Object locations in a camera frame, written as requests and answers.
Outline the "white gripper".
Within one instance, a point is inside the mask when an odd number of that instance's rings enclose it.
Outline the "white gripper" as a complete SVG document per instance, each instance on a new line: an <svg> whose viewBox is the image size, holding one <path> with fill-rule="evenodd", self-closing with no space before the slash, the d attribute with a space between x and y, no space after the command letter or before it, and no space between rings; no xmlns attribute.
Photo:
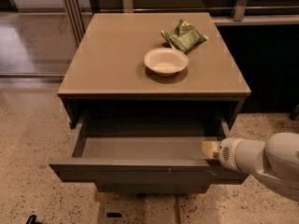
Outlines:
<svg viewBox="0 0 299 224"><path fill-rule="evenodd" d="M204 141L202 152L210 159L219 159L221 165L227 169L239 172L236 162L236 150L243 142L241 138L226 138L220 143L217 141Z"/></svg>

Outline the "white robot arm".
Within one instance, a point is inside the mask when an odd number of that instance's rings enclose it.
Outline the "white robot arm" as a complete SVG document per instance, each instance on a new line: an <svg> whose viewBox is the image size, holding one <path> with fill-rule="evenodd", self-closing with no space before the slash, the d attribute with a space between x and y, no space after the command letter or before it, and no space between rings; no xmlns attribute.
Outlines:
<svg viewBox="0 0 299 224"><path fill-rule="evenodd" d="M223 167L252 175L275 193L299 202L299 134L275 133L266 141L205 141L202 151Z"/></svg>

